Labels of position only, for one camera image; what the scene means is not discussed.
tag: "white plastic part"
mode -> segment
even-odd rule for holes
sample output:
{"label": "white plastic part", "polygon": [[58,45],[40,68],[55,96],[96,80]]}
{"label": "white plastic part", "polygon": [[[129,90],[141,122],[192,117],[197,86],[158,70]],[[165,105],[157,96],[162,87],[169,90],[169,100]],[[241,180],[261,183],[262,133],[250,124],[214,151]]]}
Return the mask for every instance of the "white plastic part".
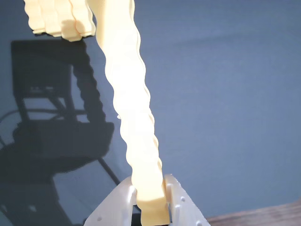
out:
{"label": "white plastic part", "polygon": [[136,205],[136,189],[128,177],[91,213],[84,226],[130,226],[133,205]]}
{"label": "white plastic part", "polygon": [[[173,175],[165,175],[172,226],[210,226]],[[136,189],[131,177],[122,181],[87,218],[84,226],[131,226]]]}

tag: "cream-colored robotic finger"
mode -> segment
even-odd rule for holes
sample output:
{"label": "cream-colored robotic finger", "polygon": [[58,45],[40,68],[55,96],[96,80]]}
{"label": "cream-colored robotic finger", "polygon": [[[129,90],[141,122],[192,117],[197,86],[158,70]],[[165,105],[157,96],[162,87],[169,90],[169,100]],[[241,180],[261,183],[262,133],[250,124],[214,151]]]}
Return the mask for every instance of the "cream-colored robotic finger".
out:
{"label": "cream-colored robotic finger", "polygon": [[113,105],[121,119],[120,133],[127,144],[133,169],[137,205],[143,226],[170,222],[162,162],[154,135],[145,65],[140,57],[140,34],[134,24],[133,0],[88,0],[97,19],[96,39],[106,57],[105,74],[114,89]]}
{"label": "cream-colored robotic finger", "polygon": [[28,25],[34,34],[45,32],[45,23],[42,17],[39,0],[24,0],[25,12],[28,15]]}
{"label": "cream-colored robotic finger", "polygon": [[69,0],[55,0],[55,9],[61,25],[62,37],[68,41],[81,40],[81,35],[75,28],[76,20],[72,15],[72,4]]}
{"label": "cream-colored robotic finger", "polygon": [[95,35],[93,14],[85,0],[69,0],[72,4],[72,14],[76,20],[76,29],[81,36]]}
{"label": "cream-colored robotic finger", "polygon": [[55,0],[39,0],[47,34],[54,37],[62,35],[61,25],[55,9]]}

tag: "wooden surface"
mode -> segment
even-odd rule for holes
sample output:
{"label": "wooden surface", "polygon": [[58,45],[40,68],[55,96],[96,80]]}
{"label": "wooden surface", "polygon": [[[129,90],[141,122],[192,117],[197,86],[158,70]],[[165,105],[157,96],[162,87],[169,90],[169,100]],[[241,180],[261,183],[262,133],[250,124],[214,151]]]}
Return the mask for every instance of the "wooden surface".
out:
{"label": "wooden surface", "polygon": [[301,226],[301,200],[207,219],[211,226]]}

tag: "blue-gray wall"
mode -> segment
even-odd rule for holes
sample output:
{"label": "blue-gray wall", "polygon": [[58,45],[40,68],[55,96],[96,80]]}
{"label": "blue-gray wall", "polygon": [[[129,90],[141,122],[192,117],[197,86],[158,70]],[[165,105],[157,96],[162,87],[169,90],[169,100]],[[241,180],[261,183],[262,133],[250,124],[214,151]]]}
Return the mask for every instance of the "blue-gray wall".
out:
{"label": "blue-gray wall", "polygon": [[[293,202],[300,196],[300,12],[298,0],[136,1],[135,22],[163,171],[181,182],[207,217]],[[1,117],[17,109],[11,42],[60,38],[35,37],[21,0],[6,1],[0,13]],[[103,159],[123,180],[131,168],[112,105],[113,90],[104,75],[105,58],[94,37],[85,43],[105,120],[115,125]],[[75,108],[84,109],[73,75],[71,94]],[[53,108],[45,100],[25,104]],[[79,120],[88,122],[85,116]],[[15,113],[1,122],[6,144],[14,143],[12,132],[20,121]],[[98,161],[58,172],[53,181],[73,224],[82,223],[115,187]],[[24,196],[39,192],[35,183],[18,186],[2,182],[2,197],[14,189]],[[18,206],[25,201],[9,202]],[[2,211],[7,209],[2,204]]]}

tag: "white mount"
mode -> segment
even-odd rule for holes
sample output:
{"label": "white mount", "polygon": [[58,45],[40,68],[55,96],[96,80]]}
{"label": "white mount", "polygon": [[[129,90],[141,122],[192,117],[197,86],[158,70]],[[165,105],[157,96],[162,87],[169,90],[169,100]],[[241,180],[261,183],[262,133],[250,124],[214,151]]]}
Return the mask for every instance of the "white mount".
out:
{"label": "white mount", "polygon": [[[165,175],[166,196],[173,226],[210,226],[201,211],[171,174]],[[92,212],[84,226],[131,226],[136,189],[131,177],[123,180]]]}

